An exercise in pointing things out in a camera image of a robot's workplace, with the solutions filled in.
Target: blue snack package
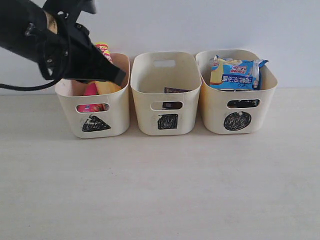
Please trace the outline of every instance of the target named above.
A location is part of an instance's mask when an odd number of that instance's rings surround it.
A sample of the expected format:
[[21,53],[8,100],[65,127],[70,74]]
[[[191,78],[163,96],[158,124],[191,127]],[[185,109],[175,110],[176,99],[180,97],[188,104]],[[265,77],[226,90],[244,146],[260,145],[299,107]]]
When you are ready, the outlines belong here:
[[210,87],[222,91],[260,90],[260,68],[266,63],[267,60],[234,60],[215,56],[211,68]]

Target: white table surface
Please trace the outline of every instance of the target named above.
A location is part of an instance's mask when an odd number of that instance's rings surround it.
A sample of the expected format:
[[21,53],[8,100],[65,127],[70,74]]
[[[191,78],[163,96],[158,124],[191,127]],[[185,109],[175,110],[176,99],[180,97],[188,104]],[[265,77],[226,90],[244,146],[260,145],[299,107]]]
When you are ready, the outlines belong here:
[[318,240],[320,88],[263,128],[83,140],[55,95],[0,96],[0,240]]

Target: black triangle drawing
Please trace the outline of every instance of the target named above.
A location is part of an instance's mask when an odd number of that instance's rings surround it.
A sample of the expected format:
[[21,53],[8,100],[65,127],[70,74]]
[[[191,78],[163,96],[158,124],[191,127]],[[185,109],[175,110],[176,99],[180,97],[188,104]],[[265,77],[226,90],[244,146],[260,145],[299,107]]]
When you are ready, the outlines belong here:
[[90,115],[82,127],[82,131],[86,133],[109,130],[111,127],[94,115]]

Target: hand-drawn shape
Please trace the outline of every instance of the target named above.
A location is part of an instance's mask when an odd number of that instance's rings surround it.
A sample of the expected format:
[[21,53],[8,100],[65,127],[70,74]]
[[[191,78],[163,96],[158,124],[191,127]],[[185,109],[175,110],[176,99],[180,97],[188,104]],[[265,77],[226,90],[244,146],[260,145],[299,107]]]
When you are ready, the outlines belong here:
[[94,115],[90,115],[82,127],[82,131],[86,133],[109,130],[111,127]]
[[234,112],[224,120],[224,127],[229,131],[239,131],[248,127],[251,123],[251,115],[247,112]]
[[165,114],[158,120],[158,129],[167,130],[167,129],[177,129],[178,128],[178,114]]

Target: black circle drawing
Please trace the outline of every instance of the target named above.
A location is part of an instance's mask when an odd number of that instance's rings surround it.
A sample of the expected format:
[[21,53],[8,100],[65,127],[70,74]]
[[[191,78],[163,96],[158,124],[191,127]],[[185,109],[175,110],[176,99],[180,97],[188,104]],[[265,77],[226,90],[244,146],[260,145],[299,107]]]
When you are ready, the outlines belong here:
[[251,119],[251,115],[247,112],[234,112],[226,117],[224,120],[224,127],[229,131],[239,131],[248,127],[251,123]]

